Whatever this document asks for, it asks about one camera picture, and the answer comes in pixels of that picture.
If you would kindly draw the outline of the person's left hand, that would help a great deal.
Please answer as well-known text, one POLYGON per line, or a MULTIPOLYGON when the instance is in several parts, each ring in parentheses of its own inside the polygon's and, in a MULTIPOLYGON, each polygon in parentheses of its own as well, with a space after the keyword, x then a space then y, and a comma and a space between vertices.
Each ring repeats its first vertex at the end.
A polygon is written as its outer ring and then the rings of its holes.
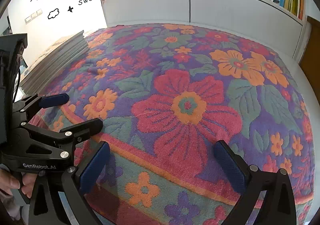
POLYGON ((12 196, 12 189, 21 189, 22 193, 27 196, 27 198, 31 198, 36 178, 37 174, 24 174, 22 182, 20 182, 12 174, 7 172, 7 170, 1 169, 1 192, 5 192, 7 195, 12 196))

